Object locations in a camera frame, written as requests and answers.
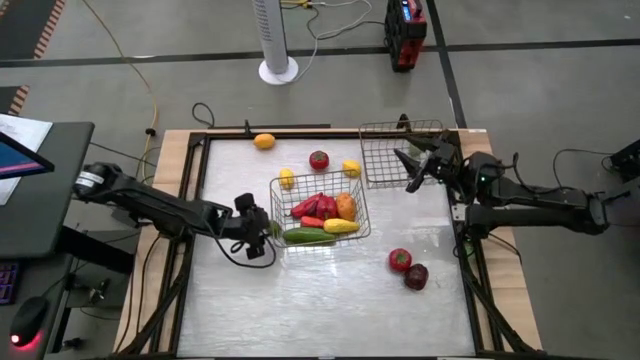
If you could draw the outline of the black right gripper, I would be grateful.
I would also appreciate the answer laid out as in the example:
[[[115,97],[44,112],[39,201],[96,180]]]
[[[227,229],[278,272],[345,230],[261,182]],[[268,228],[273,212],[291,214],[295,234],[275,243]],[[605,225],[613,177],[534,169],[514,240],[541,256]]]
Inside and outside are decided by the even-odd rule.
[[[460,167],[458,148],[446,142],[441,143],[437,149],[431,152],[426,165],[421,165],[420,161],[413,159],[399,149],[395,149],[394,154],[410,175],[411,181],[406,187],[408,193],[415,193],[421,187],[427,174],[434,178],[454,178]]]

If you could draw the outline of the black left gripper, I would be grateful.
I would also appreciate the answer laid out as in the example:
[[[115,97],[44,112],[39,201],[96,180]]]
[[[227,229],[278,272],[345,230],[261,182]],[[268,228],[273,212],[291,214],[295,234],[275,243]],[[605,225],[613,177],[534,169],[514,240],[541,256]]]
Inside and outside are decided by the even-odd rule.
[[[270,220],[261,207],[249,207],[240,212],[232,221],[232,238],[246,242],[246,256],[254,260],[265,255],[265,233],[269,230]]]

